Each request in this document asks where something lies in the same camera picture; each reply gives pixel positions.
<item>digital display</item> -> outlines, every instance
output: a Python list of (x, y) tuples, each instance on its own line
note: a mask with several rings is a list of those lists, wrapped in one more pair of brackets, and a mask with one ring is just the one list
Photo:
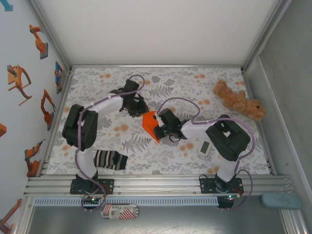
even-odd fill
[(200, 151), (201, 151), (203, 154), (205, 154), (205, 153), (207, 152), (207, 150), (208, 150), (209, 145), (210, 145), (209, 142), (204, 141), (203, 146), (201, 147)]

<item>blue sponge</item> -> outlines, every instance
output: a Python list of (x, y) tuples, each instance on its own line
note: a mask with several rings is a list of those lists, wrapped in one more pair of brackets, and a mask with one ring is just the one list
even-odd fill
[(264, 194), (262, 203), (265, 207), (275, 209), (295, 209), (302, 208), (301, 199), (296, 195), (290, 194)]

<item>black and white sock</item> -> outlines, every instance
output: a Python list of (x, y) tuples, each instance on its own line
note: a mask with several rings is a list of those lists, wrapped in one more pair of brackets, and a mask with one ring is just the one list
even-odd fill
[(97, 150), (94, 165), (112, 170), (125, 170), (128, 156), (117, 151)]

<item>floral tablecloth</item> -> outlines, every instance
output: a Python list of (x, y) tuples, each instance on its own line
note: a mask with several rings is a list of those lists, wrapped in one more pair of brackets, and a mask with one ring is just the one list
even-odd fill
[[(240, 168), (252, 174), (269, 173), (255, 122), (225, 108), (213, 93), (213, 87), (219, 79), (224, 79), (235, 91), (245, 91), (239, 68), (114, 67), (77, 68), (74, 71), (47, 174), (76, 173), (75, 149), (67, 145), (62, 137), (70, 107), (75, 103), (86, 105), (106, 97), (111, 90), (123, 87), (126, 79), (134, 74), (140, 74), (146, 79), (140, 94), (150, 110), (157, 110), (168, 98), (183, 97), (200, 106), (201, 113), (197, 120), (214, 119), (227, 114), (249, 124), (256, 138), (256, 148), (250, 157), (240, 163)], [(181, 100), (172, 100), (164, 107), (170, 108), (180, 120), (190, 119), (197, 112), (194, 106)], [(177, 143), (166, 138), (158, 144), (142, 128), (142, 117), (132, 118), (127, 112), (116, 111), (99, 121), (93, 150), (94, 153), (97, 149), (116, 150), (129, 156), (126, 170), (99, 168), (99, 174), (214, 174), (219, 168), (221, 156), (214, 146), (207, 157), (198, 156), (196, 150), (201, 143), (202, 140), (198, 138)]]

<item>plush squirrel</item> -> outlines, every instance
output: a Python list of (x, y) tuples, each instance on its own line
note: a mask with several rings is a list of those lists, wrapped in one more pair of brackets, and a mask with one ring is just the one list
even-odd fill
[(221, 98), (225, 107), (238, 111), (251, 119), (260, 121), (265, 116), (265, 110), (258, 100), (246, 99), (246, 94), (242, 90), (238, 94), (235, 93), (224, 80), (219, 80), (215, 84), (214, 94)]

